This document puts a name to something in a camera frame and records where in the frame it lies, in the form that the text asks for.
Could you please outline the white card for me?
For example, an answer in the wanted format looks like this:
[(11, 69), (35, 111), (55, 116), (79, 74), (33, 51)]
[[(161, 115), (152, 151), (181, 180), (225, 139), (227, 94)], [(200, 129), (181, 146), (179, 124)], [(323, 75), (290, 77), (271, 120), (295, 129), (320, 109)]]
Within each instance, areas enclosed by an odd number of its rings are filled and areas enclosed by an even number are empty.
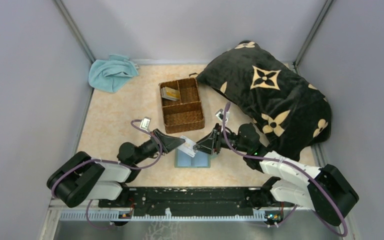
[(193, 158), (197, 152), (197, 150), (194, 150), (194, 146), (196, 145), (196, 143), (184, 135), (181, 135), (180, 138), (184, 140), (184, 143), (180, 145), (177, 149)]

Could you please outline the green leather card holder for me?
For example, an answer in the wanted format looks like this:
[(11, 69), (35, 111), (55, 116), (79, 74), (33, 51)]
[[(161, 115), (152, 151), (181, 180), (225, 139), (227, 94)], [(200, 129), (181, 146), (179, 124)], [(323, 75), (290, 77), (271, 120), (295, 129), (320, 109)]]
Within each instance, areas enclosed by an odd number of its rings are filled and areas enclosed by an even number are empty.
[(191, 157), (183, 151), (175, 151), (175, 168), (210, 168), (213, 159), (218, 157), (217, 154), (209, 155), (198, 151), (194, 157)]

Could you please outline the brown woven divided basket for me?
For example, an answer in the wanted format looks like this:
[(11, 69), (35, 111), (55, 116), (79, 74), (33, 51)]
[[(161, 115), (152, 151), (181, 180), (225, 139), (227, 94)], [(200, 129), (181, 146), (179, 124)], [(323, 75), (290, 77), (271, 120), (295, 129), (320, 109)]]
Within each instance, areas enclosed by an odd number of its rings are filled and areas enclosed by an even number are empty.
[(196, 78), (189, 77), (158, 84), (160, 95), (163, 88), (179, 91), (178, 100), (161, 99), (163, 125), (168, 134), (201, 130), (205, 117)]

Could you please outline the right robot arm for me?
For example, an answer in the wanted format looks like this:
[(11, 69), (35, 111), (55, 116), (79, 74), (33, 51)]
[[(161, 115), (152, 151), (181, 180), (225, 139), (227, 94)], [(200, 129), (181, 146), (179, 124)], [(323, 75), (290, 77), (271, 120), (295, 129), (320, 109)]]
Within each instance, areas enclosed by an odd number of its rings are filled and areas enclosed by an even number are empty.
[(332, 226), (339, 226), (360, 199), (337, 167), (305, 165), (270, 151), (250, 123), (242, 124), (237, 133), (224, 132), (217, 123), (193, 149), (209, 155), (221, 149), (234, 151), (251, 169), (271, 176), (261, 187), (264, 204), (287, 202), (305, 207)]

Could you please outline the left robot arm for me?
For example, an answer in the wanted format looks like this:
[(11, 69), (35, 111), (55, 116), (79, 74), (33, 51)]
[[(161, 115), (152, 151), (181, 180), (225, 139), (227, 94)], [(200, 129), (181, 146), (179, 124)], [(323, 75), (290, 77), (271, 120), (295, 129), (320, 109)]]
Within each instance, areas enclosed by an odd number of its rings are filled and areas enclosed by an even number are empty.
[(137, 178), (146, 159), (156, 161), (185, 143), (185, 139), (169, 136), (155, 129), (150, 139), (137, 146), (124, 142), (118, 150), (118, 161), (92, 158), (84, 151), (77, 152), (47, 180), (46, 186), (54, 198), (69, 208), (85, 200), (110, 200), (118, 207), (129, 203), (130, 193), (123, 185)]

